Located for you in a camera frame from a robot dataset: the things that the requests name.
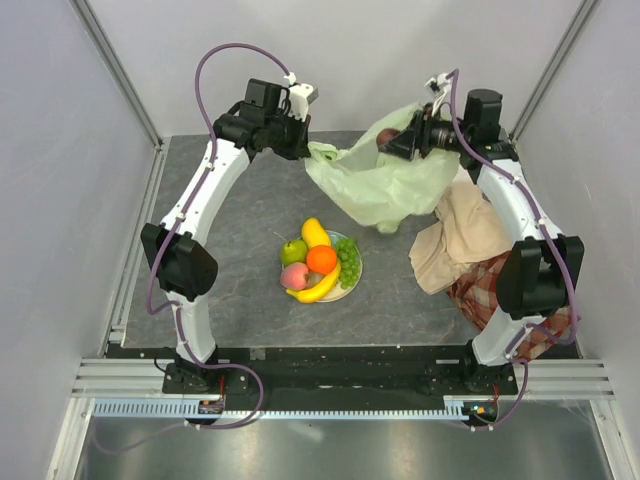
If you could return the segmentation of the dark red fake fruit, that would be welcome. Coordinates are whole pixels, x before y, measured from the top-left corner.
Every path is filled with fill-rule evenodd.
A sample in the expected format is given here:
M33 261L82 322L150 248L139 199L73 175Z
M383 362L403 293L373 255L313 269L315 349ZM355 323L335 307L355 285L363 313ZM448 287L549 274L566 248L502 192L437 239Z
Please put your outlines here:
M394 128L385 128L381 130L376 137L377 148L379 150L382 150L384 146L388 144L399 133L400 131Z

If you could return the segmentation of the light green plastic bag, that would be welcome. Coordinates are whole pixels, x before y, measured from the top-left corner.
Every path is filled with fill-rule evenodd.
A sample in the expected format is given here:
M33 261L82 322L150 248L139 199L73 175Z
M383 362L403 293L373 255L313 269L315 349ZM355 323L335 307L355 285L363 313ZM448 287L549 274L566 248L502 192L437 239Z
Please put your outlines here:
M419 107L413 103L389 113L348 149L308 143L306 173L361 226L392 234L406 217L432 213L458 173L454 152L436 149L407 161L378 151L377 135L385 128L407 127Z

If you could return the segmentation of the yellow fake mango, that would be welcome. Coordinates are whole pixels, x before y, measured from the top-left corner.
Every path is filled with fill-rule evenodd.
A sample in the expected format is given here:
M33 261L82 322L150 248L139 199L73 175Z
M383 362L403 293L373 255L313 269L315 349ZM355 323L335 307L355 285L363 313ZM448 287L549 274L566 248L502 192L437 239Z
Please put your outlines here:
M315 217L311 217L303 223L301 237L309 249L316 246L332 246L329 233Z

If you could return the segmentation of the green fake apple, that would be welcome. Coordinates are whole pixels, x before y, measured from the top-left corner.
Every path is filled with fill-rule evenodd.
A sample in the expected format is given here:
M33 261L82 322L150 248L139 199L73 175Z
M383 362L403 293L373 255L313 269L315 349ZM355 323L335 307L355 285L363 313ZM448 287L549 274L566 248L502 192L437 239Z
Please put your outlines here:
M305 263L309 247L303 239L288 241L280 250L281 263L287 267L293 263Z

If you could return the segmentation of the green fake grapes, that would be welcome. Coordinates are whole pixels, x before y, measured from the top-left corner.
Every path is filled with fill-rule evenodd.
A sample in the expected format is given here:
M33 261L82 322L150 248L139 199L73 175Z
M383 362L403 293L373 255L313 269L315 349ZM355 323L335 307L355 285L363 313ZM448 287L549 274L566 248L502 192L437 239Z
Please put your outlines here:
M341 273L339 286L348 290L353 287L360 275L361 259L355 241L352 238L341 238L336 244Z

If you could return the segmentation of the orange fake fruit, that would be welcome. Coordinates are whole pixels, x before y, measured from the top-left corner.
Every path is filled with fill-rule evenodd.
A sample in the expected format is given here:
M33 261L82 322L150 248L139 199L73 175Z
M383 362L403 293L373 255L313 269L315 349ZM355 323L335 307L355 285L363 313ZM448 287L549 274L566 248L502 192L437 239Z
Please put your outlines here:
M338 264L338 256L333 247L316 245L309 249L306 255L307 267L321 275L330 274Z

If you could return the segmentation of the pink fake peach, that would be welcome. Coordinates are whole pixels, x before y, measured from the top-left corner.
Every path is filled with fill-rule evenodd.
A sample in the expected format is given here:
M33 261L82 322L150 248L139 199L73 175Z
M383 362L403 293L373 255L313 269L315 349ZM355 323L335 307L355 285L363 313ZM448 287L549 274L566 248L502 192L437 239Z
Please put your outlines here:
M285 289L300 291L307 287L310 270L305 263L294 262L286 266L280 276L280 283Z

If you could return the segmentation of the yellow fake banana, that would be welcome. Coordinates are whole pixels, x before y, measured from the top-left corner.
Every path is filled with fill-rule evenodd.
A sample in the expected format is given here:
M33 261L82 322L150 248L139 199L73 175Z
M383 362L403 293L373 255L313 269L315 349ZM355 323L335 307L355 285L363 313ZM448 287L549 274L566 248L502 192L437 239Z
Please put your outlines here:
M316 303L325 298L336 286L340 273L340 264L337 264L327 275L320 275L308 270L305 280L307 281L306 285L309 285L309 287L302 290L286 289L285 292L302 304Z

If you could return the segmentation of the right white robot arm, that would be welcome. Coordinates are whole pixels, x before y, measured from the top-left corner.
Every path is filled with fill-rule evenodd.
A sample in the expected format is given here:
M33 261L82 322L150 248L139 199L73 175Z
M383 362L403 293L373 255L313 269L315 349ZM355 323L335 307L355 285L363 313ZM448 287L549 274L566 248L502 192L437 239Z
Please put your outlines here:
M570 343L584 244L543 212L513 145L501 132L503 97L474 89L462 115L445 119L445 92L411 109L404 128L384 128L376 145L405 162L452 154L459 168L438 201L434 225L416 236L409 259L420 287L449 292L479 334L458 368L467 392L483 392L493 369L531 360L547 345Z

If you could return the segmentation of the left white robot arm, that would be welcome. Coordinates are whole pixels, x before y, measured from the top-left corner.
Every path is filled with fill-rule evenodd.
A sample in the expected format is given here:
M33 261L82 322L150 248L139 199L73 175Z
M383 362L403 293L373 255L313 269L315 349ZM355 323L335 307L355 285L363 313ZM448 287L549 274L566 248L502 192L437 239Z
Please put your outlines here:
M288 160L307 156L309 107L317 97L315 87L295 80L286 86L249 80L244 98L214 121L214 137L177 203L141 231L149 284L166 294L177 353L191 362L184 379L198 393L211 392L220 378L218 367L208 362L217 348L208 293L218 263L205 248L213 220L258 153L269 149Z

